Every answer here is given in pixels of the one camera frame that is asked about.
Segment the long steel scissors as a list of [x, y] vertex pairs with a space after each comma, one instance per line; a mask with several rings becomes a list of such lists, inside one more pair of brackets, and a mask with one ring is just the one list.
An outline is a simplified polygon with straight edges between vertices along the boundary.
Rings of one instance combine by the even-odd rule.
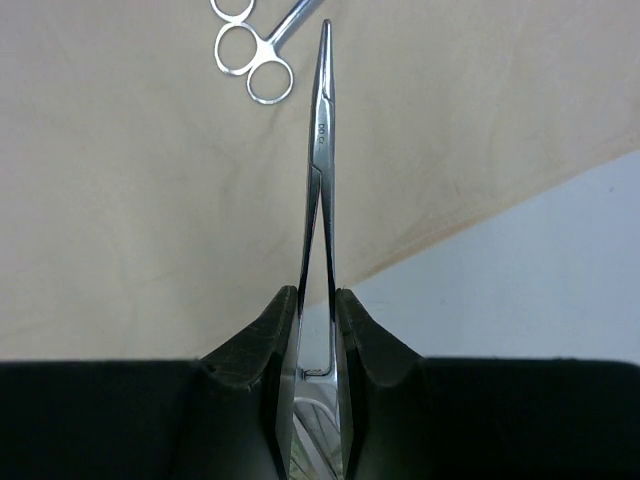
[[[218, 1], [210, 1], [213, 12], [223, 21], [223, 25], [213, 44], [213, 57], [218, 69], [225, 75], [231, 77], [246, 77], [246, 90], [253, 101], [261, 105], [275, 105], [285, 100], [294, 87], [294, 72], [290, 64], [280, 55], [280, 50], [298, 28], [317, 10], [322, 4], [322, 1], [296, 1], [289, 12], [266, 37], [260, 36], [256, 29], [247, 22], [247, 19], [255, 8], [255, 4], [255, 1], [249, 1], [240, 13], [231, 14], [220, 8]], [[229, 67], [223, 62], [220, 55], [222, 40], [226, 34], [232, 30], [248, 32], [255, 44], [253, 56], [241, 67]], [[284, 91], [278, 96], [271, 98], [258, 95], [252, 86], [253, 77], [256, 72], [268, 64], [278, 65], [288, 74], [288, 85]]]

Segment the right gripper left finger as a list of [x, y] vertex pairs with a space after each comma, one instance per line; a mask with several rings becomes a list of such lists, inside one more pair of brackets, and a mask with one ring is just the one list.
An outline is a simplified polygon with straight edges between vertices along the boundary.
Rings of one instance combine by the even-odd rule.
[[5, 479], [284, 479], [297, 291], [208, 355], [5, 361]]

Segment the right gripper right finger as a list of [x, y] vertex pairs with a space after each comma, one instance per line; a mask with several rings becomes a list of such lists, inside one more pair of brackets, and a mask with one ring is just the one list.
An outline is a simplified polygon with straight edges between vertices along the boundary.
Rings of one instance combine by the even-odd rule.
[[349, 479], [635, 479], [639, 368], [426, 358], [336, 294]]

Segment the steel hemostat forceps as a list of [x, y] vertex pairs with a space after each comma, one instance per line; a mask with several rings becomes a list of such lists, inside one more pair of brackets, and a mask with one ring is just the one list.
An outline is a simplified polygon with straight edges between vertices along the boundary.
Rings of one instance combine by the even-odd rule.
[[311, 250], [322, 220], [328, 303], [328, 365], [296, 372], [291, 479], [341, 479], [335, 272], [335, 77], [333, 26], [322, 23], [312, 88], [298, 316], [304, 316]]

